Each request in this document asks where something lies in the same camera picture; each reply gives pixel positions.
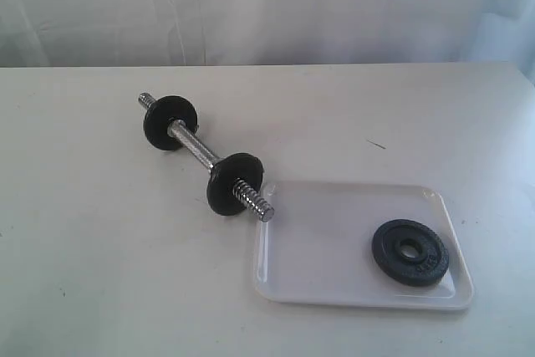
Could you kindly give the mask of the black weight plate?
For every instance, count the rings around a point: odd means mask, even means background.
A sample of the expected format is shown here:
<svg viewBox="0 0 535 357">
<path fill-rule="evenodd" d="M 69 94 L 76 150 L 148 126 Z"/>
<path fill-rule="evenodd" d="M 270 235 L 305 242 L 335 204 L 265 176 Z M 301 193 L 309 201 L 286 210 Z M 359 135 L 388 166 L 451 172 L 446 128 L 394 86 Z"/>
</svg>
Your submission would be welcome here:
<svg viewBox="0 0 535 357">
<path fill-rule="evenodd" d="M 372 237 L 371 252 L 383 273 L 411 287 L 439 283 L 450 264 L 448 249 L 438 234 L 408 219 L 379 226 Z"/>
<path fill-rule="evenodd" d="M 237 179 L 243 179 L 255 191 L 259 191 L 263 179 L 263 165 L 248 153 L 236 153 L 218 161 L 210 172 L 206 198 L 211 209 L 224 217 L 235 216 L 246 207 L 233 195 Z"/>
</svg>

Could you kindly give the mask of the chrome threaded dumbbell bar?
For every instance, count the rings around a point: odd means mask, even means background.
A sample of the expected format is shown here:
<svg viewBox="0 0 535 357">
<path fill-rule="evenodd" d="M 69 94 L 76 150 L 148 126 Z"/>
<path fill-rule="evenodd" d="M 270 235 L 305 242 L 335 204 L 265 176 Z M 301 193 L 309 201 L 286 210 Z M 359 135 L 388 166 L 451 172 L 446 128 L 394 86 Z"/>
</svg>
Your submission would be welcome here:
<svg viewBox="0 0 535 357">
<path fill-rule="evenodd" d="M 188 150 L 207 170 L 209 174 L 213 166 L 223 158 L 210 150 L 197 136 L 191 132 L 184 122 L 175 120 L 168 128 L 168 134 L 179 140 L 182 147 Z M 243 179 L 237 179 L 232 189 L 233 195 L 246 207 L 245 210 L 252 212 L 259 221 L 270 221 L 275 213 L 271 204 L 260 195 L 260 190 L 255 191 Z"/>
</svg>

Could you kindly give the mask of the black weight plate end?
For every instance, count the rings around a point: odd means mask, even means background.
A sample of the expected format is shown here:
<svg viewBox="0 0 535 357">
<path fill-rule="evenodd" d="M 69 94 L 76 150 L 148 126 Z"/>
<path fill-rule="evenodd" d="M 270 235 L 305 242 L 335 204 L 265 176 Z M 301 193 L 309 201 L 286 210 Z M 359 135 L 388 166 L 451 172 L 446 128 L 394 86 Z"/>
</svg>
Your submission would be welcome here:
<svg viewBox="0 0 535 357">
<path fill-rule="evenodd" d="M 182 143 L 168 134 L 168 128 L 175 120 L 181 120 L 193 133 L 198 128 L 198 116 L 193 104 L 178 95 L 167 95 L 155 99 L 148 93 L 138 97 L 145 108 L 143 130 L 145 138 L 157 149 L 164 151 L 179 150 Z"/>
</svg>

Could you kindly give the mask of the white plastic tray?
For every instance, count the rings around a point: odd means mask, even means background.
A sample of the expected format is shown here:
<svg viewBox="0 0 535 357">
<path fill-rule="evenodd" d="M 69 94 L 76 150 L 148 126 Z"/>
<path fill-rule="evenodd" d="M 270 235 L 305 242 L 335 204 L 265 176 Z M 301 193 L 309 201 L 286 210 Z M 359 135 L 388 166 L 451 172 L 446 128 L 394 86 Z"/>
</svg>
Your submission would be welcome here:
<svg viewBox="0 0 535 357">
<path fill-rule="evenodd" d="M 274 206 L 257 223 L 253 282 L 280 303 L 392 309 L 463 310 L 474 288 L 441 195 L 422 186 L 279 181 L 262 195 Z M 373 249 L 442 278 L 409 286 L 379 266 Z"/>
</svg>

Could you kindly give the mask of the white backdrop curtain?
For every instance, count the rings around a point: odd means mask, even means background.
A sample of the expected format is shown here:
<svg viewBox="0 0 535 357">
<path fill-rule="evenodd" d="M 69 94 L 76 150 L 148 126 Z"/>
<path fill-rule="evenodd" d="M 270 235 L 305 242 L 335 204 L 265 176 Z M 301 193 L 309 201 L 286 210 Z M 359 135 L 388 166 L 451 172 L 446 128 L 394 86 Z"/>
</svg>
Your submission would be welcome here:
<svg viewBox="0 0 535 357">
<path fill-rule="evenodd" d="M 1 0 L 14 66 L 534 62 L 534 0 Z"/>
</svg>

